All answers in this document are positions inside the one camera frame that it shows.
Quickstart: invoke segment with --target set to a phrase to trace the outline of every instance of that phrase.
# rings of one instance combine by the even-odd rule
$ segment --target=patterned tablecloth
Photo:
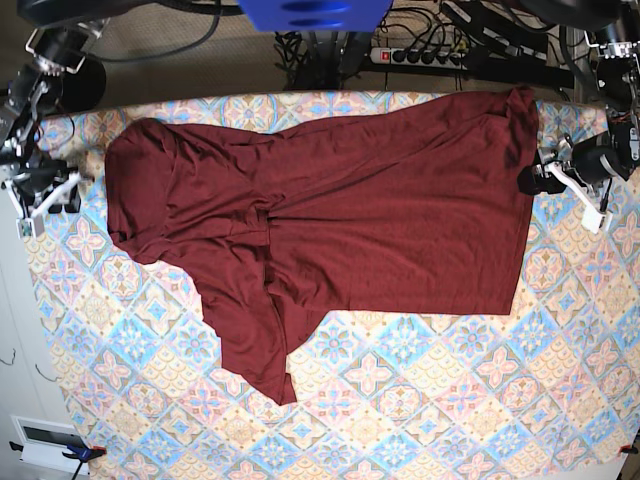
[[[108,456],[98,478],[523,478],[613,459],[640,427],[640,175],[613,189],[609,234],[572,195],[534,206],[509,317],[334,312],[289,357],[278,407],[220,368],[181,270],[141,267],[106,235],[103,152],[142,117],[260,132],[432,99],[317,93],[198,99],[75,118],[60,148],[97,181],[79,215],[26,242],[58,384]],[[540,141],[602,131],[602,112],[540,104]],[[72,135],[49,121],[42,144]]]

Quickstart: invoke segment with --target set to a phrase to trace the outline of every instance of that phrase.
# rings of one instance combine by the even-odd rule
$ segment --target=wall
[[[60,389],[42,378],[55,377],[33,295],[27,255],[15,229],[16,212],[0,193],[0,480],[68,479],[68,473],[23,464],[9,441],[19,443],[10,415],[70,424]]]

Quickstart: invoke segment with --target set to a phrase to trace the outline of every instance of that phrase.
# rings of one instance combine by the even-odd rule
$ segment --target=power strip
[[[430,52],[420,52],[417,49],[407,51],[404,48],[375,47],[369,53],[371,62],[379,65],[410,65],[413,67],[430,67],[454,70],[466,70],[462,65],[462,55],[452,53],[446,49],[434,55]]]

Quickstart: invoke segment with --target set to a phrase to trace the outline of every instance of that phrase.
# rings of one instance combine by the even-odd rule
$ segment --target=floor
[[[0,85],[10,82],[30,61],[24,43],[31,27],[13,10],[14,1],[0,2]],[[403,23],[414,21],[403,18]],[[157,5],[139,7],[111,19],[95,53],[112,58],[163,51],[193,41],[206,31],[209,20]],[[392,32],[392,44],[405,46],[407,36]],[[166,100],[281,91],[284,73],[274,64],[273,34],[256,32],[246,17],[223,18],[215,36],[200,48],[161,61],[108,64],[107,91],[101,107]],[[364,73],[347,84],[351,90],[453,92],[453,79]],[[502,90],[504,84],[464,82],[465,90]],[[538,96],[558,100],[540,90]]]
[[[15,230],[15,210],[0,195],[0,480],[66,480],[68,473],[28,465],[8,448],[22,443],[11,415],[69,425],[71,419],[55,382],[42,334],[40,311],[27,268],[27,252]]]

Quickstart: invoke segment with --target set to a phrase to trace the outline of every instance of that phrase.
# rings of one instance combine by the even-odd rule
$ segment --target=wire bundle
[[[464,58],[464,55],[466,55],[471,50],[472,47],[476,45],[482,45],[482,42],[480,40],[475,38],[470,38],[466,32],[462,31],[457,26],[449,22],[445,23],[443,19],[439,18],[440,14],[442,13],[442,0],[410,0],[410,1],[421,2],[421,3],[429,2],[434,6],[437,5],[437,9],[434,8],[433,10],[431,10],[428,8],[417,7],[413,5],[399,6],[399,7],[392,6],[392,8],[389,9],[385,17],[382,19],[376,31],[375,38],[377,41],[377,46],[382,46],[381,34],[385,34],[384,36],[385,36],[385,39],[387,40],[387,45],[386,45],[387,47],[390,46],[389,40],[400,39],[399,37],[392,37],[392,36],[386,35],[393,29],[403,30],[404,32],[408,33],[411,38],[411,44],[404,49],[405,55],[408,55],[409,52],[416,50],[416,48],[419,45],[421,45],[417,53],[414,52],[413,55],[422,55],[423,53],[428,51],[429,55],[432,56],[432,58],[435,58],[442,49],[448,49],[446,59],[449,59],[451,55],[454,53],[459,53]],[[562,54],[558,54],[558,51],[557,51],[557,46],[561,44],[561,38],[558,35],[552,33],[552,30],[556,28],[557,25],[546,24],[544,22],[541,22],[537,17],[533,15],[517,14],[507,4],[505,0],[499,0],[498,3],[499,5],[495,7],[491,7],[491,4],[489,3],[485,5],[495,10],[502,10],[508,15],[509,19],[511,19],[518,26],[520,26],[521,28],[524,28],[529,32],[537,33],[541,35],[547,35],[549,37],[549,47],[551,49],[551,53],[553,54],[557,64],[565,65],[567,63],[565,61],[565,56]],[[390,21],[390,17],[392,15],[394,14],[397,15],[399,13],[405,13],[409,15],[414,14],[414,18],[415,19],[419,18],[420,20],[422,20],[424,22],[424,25],[421,26],[422,28],[420,30],[416,31],[409,28],[407,25],[403,23],[399,23],[398,21],[393,21],[393,22]],[[537,22],[542,23],[542,26],[534,27],[532,25],[529,25],[523,20],[521,15],[524,15],[531,19],[535,19]],[[584,41],[585,39],[582,38],[578,43],[573,45],[568,45],[568,47],[569,48],[577,47],[578,45],[582,44]],[[573,59],[570,58],[570,60],[572,60],[572,62],[575,63],[578,60],[588,57],[589,55],[590,55],[590,52],[587,52],[585,55],[582,55],[580,57],[573,58]]]
[[[560,44],[560,53],[562,54],[562,58],[564,59],[564,62],[562,62],[560,60],[560,58],[558,58],[558,53],[556,52],[556,49],[555,49],[553,43],[549,42],[549,44],[551,45],[553,54],[556,57],[556,60],[558,60],[558,63],[560,63],[560,64],[567,65],[567,67],[569,68],[569,70],[571,71],[573,76],[578,80],[578,82],[580,82],[580,84],[582,84],[582,86],[587,91],[587,93],[589,93],[590,95],[593,95],[594,97],[599,98],[601,101],[606,103],[609,107],[613,108],[617,112],[624,112],[626,110],[625,106],[622,105],[618,100],[608,97],[604,92],[602,92],[598,88],[598,86],[595,84],[594,79],[593,79],[593,70],[590,71],[591,75],[588,77],[580,69],[580,67],[578,67],[578,65],[576,64],[576,61],[578,61],[579,59],[584,58],[584,57],[588,57],[590,55],[590,53],[591,53],[590,51],[586,55],[583,55],[583,56],[578,57],[578,58],[572,58],[571,57],[571,54],[569,52],[569,48],[576,47],[576,46],[580,45],[585,40],[584,38],[580,42],[575,44],[575,45],[569,45],[569,43],[567,41],[567,27],[565,25],[560,25],[559,26],[559,36],[556,36],[556,35],[553,35],[553,34],[549,33],[549,31],[551,29],[553,29],[554,27],[556,27],[557,25],[545,25],[544,27],[541,27],[541,28],[532,28],[531,26],[525,24],[522,21],[522,19],[520,19],[515,14],[515,12],[511,9],[511,7],[509,7],[509,5],[507,5],[505,0],[499,0],[499,1],[500,1],[500,4],[502,5],[502,8],[505,10],[505,12],[507,12],[507,14],[511,17],[511,19],[515,23],[520,25],[522,28],[524,28],[525,30],[527,30],[529,32],[533,32],[533,33],[545,33],[548,36],[550,36],[550,37],[552,37],[552,38],[554,38],[554,39],[556,39],[558,41],[558,43]]]
[[[275,32],[275,48],[282,63],[276,63],[276,68],[284,71],[287,76],[285,90],[293,87],[299,68],[307,61],[309,54],[303,49],[303,40],[300,32]]]
[[[209,40],[218,29],[221,16],[243,15],[242,10],[238,6],[223,6],[220,0],[213,0],[211,3],[197,3],[190,0],[156,0],[156,3],[173,10],[182,12],[195,13],[199,15],[211,15],[211,25],[209,29],[199,39],[182,47],[174,48],[166,52],[143,55],[133,58],[106,58],[95,54],[88,54],[87,57],[103,63],[138,63],[148,62],[150,60],[161,60],[179,53],[184,53],[199,47]]]

